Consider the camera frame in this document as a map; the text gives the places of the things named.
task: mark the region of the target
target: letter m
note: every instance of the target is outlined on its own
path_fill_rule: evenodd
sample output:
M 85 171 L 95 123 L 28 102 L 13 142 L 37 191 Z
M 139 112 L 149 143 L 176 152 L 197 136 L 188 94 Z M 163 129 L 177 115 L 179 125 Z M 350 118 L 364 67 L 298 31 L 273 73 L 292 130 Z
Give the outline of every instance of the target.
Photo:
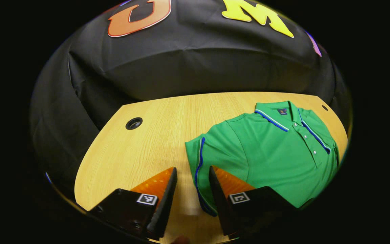
M 269 25 L 275 30 L 289 37 L 294 38 L 287 26 L 278 17 L 278 14 L 267 7 L 257 4 L 255 7 L 244 0 L 223 0 L 226 11 L 222 12 L 223 17 L 233 20 L 251 22 L 252 19 L 246 15 L 242 9 L 246 10 L 260 25 L 266 25 L 269 17 Z

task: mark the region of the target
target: orange letter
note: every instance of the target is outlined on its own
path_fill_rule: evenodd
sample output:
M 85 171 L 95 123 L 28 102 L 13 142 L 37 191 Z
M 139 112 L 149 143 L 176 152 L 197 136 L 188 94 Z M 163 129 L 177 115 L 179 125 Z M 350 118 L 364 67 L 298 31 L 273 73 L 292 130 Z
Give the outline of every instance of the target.
M 148 0 L 153 3 L 153 12 L 142 20 L 130 21 L 130 14 L 139 4 L 127 8 L 111 16 L 109 20 L 108 35 L 110 37 L 122 37 L 141 29 L 149 28 L 164 20 L 171 12 L 171 0 Z

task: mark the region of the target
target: black fabric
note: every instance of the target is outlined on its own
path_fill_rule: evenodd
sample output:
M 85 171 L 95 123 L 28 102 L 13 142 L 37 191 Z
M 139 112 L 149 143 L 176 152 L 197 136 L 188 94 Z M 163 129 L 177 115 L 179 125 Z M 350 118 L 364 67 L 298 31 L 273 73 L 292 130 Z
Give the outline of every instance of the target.
M 42 168 L 68 192 L 99 131 L 133 102 L 224 91 L 309 94 L 329 104 L 348 131 L 350 94 L 340 71 L 322 45 L 319 57 L 305 29 L 286 17 L 280 15 L 294 38 L 254 19 L 224 18 L 223 1 L 172 0 L 160 23 L 108 36 L 108 19 L 135 4 L 132 21 L 152 11 L 145 0 L 105 11 L 62 43 L 37 78 L 32 145 Z

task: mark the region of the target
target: folded shirt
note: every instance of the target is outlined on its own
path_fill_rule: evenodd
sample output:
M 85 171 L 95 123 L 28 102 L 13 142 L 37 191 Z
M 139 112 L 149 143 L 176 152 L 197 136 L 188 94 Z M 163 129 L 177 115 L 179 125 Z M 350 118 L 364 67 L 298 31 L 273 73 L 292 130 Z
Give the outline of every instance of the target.
M 257 103 L 185 142 L 201 208 L 216 216 L 209 182 L 215 165 L 255 188 L 269 186 L 295 207 L 316 197 L 338 169 L 339 152 L 323 121 L 291 101 Z

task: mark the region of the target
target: wooden table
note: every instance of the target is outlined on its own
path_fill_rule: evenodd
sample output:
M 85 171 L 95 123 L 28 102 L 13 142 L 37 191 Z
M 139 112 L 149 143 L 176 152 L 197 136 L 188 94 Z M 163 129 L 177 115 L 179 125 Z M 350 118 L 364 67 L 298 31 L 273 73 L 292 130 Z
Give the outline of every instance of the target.
M 287 100 L 313 110 L 323 120 L 342 159 L 348 143 L 345 129 L 317 96 L 238 92 L 157 99 L 122 106 L 100 131 L 79 167 L 74 186 L 76 201 L 90 210 L 116 188 L 130 190 L 162 170 L 176 167 L 178 183 L 167 230 L 159 242 L 169 244 L 178 235 L 197 244 L 227 241 L 219 218 L 201 210 L 184 142 L 226 119 L 253 113 L 257 102 Z M 143 119 L 141 126 L 127 130 L 126 123 L 136 117 Z

